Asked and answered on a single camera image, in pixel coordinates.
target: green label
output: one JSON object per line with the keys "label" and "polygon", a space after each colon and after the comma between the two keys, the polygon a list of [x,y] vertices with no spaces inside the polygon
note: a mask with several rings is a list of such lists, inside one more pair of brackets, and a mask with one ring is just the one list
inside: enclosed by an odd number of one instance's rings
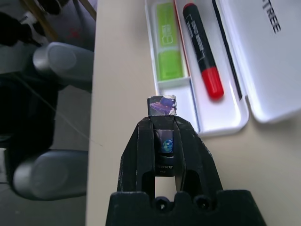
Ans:
{"label": "green label", "polygon": [[158,4],[157,18],[161,47],[176,46],[178,40],[173,3]]}

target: white case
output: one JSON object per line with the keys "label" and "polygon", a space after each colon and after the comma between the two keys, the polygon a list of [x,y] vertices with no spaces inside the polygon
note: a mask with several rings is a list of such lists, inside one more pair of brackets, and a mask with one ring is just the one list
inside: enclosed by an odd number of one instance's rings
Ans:
{"label": "white case", "polygon": [[[149,26],[150,48],[155,69],[155,53],[152,40],[154,28],[151,6],[156,0],[146,0],[146,15]],[[268,0],[216,0],[226,38],[239,81],[242,98],[238,96],[234,75],[222,38],[212,0],[197,0],[201,19],[219,70],[224,88],[221,102],[209,99],[198,68],[194,49],[182,15],[187,1],[175,0],[182,27],[183,43],[191,77],[183,79],[191,82],[194,103],[184,101],[185,95],[173,82],[167,81],[169,90],[158,85],[156,70],[154,78],[158,93],[177,96],[178,115],[192,123],[202,136],[231,134],[242,129],[248,122],[249,100],[255,118],[261,122],[276,122],[297,114],[301,110],[301,1],[270,0],[281,30],[274,33],[267,9]]]}

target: clamp jaw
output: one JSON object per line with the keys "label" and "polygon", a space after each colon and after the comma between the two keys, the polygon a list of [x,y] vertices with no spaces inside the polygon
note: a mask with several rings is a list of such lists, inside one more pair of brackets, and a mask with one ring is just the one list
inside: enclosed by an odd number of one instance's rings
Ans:
{"label": "clamp jaw", "polygon": [[[172,151],[162,140],[165,131],[172,131]],[[175,177],[174,202],[155,198],[156,176]],[[188,121],[149,110],[121,157],[117,192],[109,204],[106,226],[128,225],[266,224],[249,191],[223,190],[212,155]]]}

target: black marker barrel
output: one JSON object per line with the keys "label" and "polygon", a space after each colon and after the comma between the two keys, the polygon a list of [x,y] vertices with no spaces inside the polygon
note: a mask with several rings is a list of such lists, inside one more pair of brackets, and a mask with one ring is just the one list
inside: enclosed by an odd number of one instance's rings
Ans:
{"label": "black marker barrel", "polygon": [[198,66],[201,70],[208,95],[211,99],[218,100],[223,97],[224,90],[203,23],[198,12],[198,7],[193,3],[188,3],[184,6],[183,16],[191,37]]}

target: desk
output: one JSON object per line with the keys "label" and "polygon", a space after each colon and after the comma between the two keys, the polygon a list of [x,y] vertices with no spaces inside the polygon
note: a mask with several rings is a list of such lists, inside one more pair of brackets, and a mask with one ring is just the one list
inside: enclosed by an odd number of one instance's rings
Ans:
{"label": "desk", "polygon": [[[96,26],[87,226],[105,225],[120,157],[155,94],[144,1],[100,0]],[[236,135],[204,142],[224,189],[250,190],[269,226],[301,225],[301,117],[251,118]]]}

